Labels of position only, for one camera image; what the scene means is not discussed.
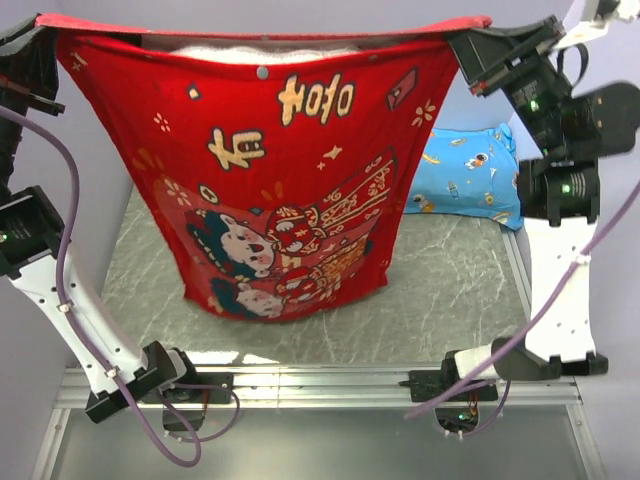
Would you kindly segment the red pillowcase with grey print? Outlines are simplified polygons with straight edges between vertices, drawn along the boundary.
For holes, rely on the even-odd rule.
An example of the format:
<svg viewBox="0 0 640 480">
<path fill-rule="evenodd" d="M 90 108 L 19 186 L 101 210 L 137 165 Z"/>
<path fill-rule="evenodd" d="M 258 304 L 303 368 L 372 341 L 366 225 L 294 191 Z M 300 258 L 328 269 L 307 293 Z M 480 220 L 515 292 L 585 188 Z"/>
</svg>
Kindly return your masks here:
<svg viewBox="0 0 640 480">
<path fill-rule="evenodd" d="M 383 287 L 414 172 L 459 65 L 444 34 L 485 15 L 352 34 L 148 30 L 43 14 L 177 263 L 222 317 L 287 322 Z M 228 65 L 143 35 L 399 45 L 290 65 Z"/>
</svg>

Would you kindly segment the white pillow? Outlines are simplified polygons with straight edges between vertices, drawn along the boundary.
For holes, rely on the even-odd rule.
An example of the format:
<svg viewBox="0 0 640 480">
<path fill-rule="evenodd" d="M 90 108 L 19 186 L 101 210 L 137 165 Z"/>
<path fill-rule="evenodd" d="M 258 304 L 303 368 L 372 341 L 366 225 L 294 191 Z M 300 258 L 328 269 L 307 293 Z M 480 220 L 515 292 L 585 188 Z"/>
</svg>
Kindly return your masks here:
<svg viewBox="0 0 640 480">
<path fill-rule="evenodd" d="M 170 55 L 228 65 L 290 65 L 315 62 L 399 45 L 388 36 L 335 40 L 214 39 L 143 35 L 142 47 Z"/>
</svg>

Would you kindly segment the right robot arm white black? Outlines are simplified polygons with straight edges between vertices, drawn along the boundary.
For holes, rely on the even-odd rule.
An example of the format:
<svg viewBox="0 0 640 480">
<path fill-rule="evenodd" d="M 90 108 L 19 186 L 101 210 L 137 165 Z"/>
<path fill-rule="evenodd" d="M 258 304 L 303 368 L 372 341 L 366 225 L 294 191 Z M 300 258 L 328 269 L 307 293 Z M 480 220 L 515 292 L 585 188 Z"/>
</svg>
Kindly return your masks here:
<svg viewBox="0 0 640 480">
<path fill-rule="evenodd" d="M 634 148 L 639 90 L 617 81 L 575 95 L 575 82 L 564 73 L 565 53 L 575 49 L 587 62 L 587 41 L 605 28 L 600 20 L 566 32 L 548 18 L 447 37 L 470 91 L 503 92 L 541 155 L 521 161 L 516 180 L 530 251 L 530 320 L 510 337 L 448 353 L 440 376 L 446 397 L 463 399 L 496 380 L 608 371 L 589 312 L 590 255 L 610 231 L 598 222 L 599 162 Z"/>
</svg>

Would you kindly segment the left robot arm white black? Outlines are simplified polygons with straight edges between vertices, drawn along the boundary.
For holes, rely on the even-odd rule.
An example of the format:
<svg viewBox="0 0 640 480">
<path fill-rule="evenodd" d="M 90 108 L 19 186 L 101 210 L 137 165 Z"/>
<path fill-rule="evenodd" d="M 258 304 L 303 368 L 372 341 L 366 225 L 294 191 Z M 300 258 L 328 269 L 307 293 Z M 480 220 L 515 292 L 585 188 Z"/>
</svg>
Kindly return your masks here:
<svg viewBox="0 0 640 480">
<path fill-rule="evenodd" d="M 87 377 L 87 416 L 100 423 L 141 401 L 195 399 L 201 377 L 187 355 L 154 341 L 142 347 L 115 323 L 100 296 L 85 285 L 72 243 L 79 172 L 70 151 L 26 116 L 58 116 L 57 33 L 35 17 L 1 34 L 1 275 L 49 319 Z M 71 202 L 60 216 L 39 186 L 11 192 L 15 155 L 24 130 L 48 141 L 65 160 Z"/>
</svg>

